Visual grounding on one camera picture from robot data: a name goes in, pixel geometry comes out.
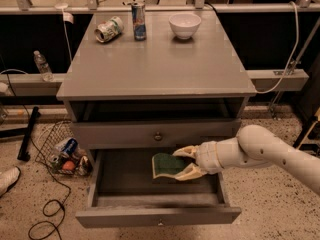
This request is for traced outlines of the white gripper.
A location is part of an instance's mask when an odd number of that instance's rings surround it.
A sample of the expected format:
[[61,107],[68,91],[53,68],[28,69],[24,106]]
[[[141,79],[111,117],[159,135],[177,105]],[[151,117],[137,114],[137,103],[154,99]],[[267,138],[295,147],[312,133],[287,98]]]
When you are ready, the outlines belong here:
[[173,152],[176,157],[189,157],[196,160],[196,164],[191,163],[175,179],[187,181],[200,178],[206,174],[213,175],[223,170],[217,153],[217,143],[215,141],[204,142],[198,147],[190,145],[177,149]]

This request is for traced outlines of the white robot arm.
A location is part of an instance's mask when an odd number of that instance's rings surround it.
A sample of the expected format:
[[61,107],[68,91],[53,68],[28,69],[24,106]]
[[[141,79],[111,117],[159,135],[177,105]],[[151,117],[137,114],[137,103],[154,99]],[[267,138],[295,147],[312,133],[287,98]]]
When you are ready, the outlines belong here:
[[231,139],[180,148],[173,155],[195,160],[194,165],[184,170],[185,176],[179,175],[180,181],[231,167],[258,168],[274,164],[320,195],[320,159],[295,149],[259,125],[245,126]]

